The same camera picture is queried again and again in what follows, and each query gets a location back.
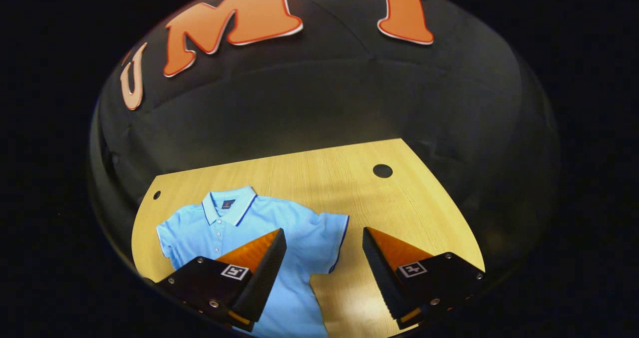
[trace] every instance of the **black background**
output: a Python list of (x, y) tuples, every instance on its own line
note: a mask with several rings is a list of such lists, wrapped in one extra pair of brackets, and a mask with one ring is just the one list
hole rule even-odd
[[(7, 1), (6, 49), (15, 58), (4, 98), (10, 336), (216, 336), (125, 267), (86, 191), (89, 120), (103, 81), (146, 31), (190, 1)], [(538, 74), (557, 117), (563, 167), (557, 212), (539, 247), (430, 336), (637, 336), (637, 0), (451, 1)]]

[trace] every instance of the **wooden table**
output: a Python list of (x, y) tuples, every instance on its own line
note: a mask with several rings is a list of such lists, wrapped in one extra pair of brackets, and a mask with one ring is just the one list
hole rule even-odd
[[(392, 176), (373, 173), (380, 163), (392, 168)], [(317, 213), (350, 215), (337, 267), (331, 274), (311, 277), (331, 337), (376, 338), (402, 332), (390, 317), (361, 249), (365, 226), (430, 254), (455, 252), (485, 270), (479, 246), (457, 206), (408, 145), (393, 139), (155, 177), (133, 227), (131, 244), (139, 274), (157, 282), (174, 271), (160, 250), (158, 224), (187, 204), (201, 203), (209, 191), (244, 186)], [(160, 197), (153, 199), (158, 191)]]

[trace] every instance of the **polo shirt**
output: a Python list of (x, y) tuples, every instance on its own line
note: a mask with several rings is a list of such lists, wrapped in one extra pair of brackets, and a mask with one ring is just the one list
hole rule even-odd
[(157, 227), (160, 246), (176, 270), (198, 256), (217, 259), (275, 229), (286, 235), (286, 253), (253, 331), (259, 338), (327, 337), (311, 274), (335, 268), (349, 216), (317, 214), (295, 202), (258, 196), (246, 186), (209, 192), (201, 204), (176, 211)]

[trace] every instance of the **shirt collar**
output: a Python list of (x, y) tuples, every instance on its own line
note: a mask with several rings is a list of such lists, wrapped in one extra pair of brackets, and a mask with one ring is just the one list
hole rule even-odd
[[(253, 188), (246, 186), (244, 188), (238, 188), (237, 190), (225, 191), (225, 192), (209, 192), (206, 193), (206, 197), (202, 200), (202, 208), (206, 217), (208, 225), (212, 225), (217, 220), (223, 220), (230, 223), (233, 226), (239, 226), (240, 222), (246, 215), (251, 204), (258, 195)], [(221, 209), (224, 201), (235, 200), (228, 209), (228, 212), (220, 216), (217, 213), (217, 208)]]

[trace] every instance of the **orange letter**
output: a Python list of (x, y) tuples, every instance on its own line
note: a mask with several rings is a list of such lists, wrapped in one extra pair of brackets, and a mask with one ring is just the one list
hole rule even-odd
[(235, 45), (292, 35), (302, 29), (302, 20), (290, 14), (286, 0), (224, 0), (217, 8), (198, 3), (166, 25), (169, 42), (164, 76), (175, 76), (195, 62), (196, 54), (187, 49), (185, 36), (205, 53), (215, 53), (234, 13), (235, 28), (228, 42)]
[(128, 85), (128, 68), (131, 63), (127, 63), (126, 67), (120, 75), (120, 83), (122, 85), (122, 97), (124, 104), (129, 110), (135, 110), (142, 102), (142, 51), (146, 47), (146, 42), (140, 47), (133, 55), (133, 84), (135, 85), (134, 92), (131, 92), (131, 88)]
[(377, 22), (383, 34), (418, 44), (432, 44), (421, 0), (386, 0), (386, 17)]

